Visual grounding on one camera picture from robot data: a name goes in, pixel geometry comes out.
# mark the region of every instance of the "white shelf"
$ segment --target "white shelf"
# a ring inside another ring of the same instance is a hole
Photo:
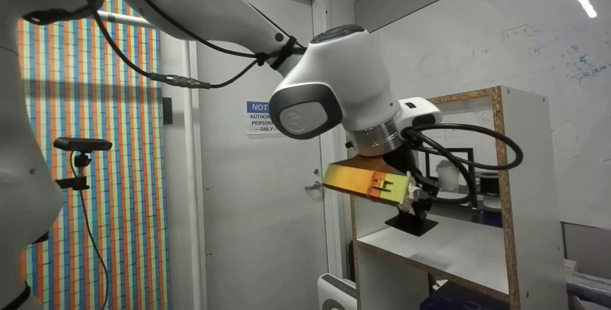
[[[432,214],[428,218],[439,224],[421,237],[388,227],[358,241],[434,275],[467,281],[465,286],[507,300],[503,230]]]

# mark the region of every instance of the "yellow object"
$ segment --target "yellow object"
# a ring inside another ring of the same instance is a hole
[[[356,156],[329,164],[323,185],[332,190],[399,205],[406,196],[410,177],[382,158]]]

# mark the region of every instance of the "striped pattern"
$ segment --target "striped pattern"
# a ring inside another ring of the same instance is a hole
[[[105,11],[136,15],[121,0]],[[155,30],[108,24],[136,64],[157,72]],[[37,140],[55,179],[69,177],[60,136],[104,138],[113,149],[94,153],[84,192],[94,238],[107,264],[107,309],[170,308],[166,202],[163,192],[161,88],[128,68],[94,21],[38,27],[21,22],[19,49],[26,103]],[[45,309],[98,309],[105,277],[87,236],[78,193],[65,191],[50,240],[31,245],[22,273]]]

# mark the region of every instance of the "white door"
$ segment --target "white door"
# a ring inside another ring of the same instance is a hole
[[[311,0],[248,0],[304,45]],[[245,51],[235,44],[223,47]],[[199,79],[222,82],[250,60],[199,45]],[[281,75],[255,67],[231,86],[200,92],[205,270],[209,310],[312,310],[327,272],[319,138],[252,139],[247,101],[269,101]]]

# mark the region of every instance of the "camera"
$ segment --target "camera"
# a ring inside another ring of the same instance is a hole
[[[53,142],[53,146],[63,151],[92,153],[93,151],[107,151],[113,147],[113,143],[104,139],[59,137]]]

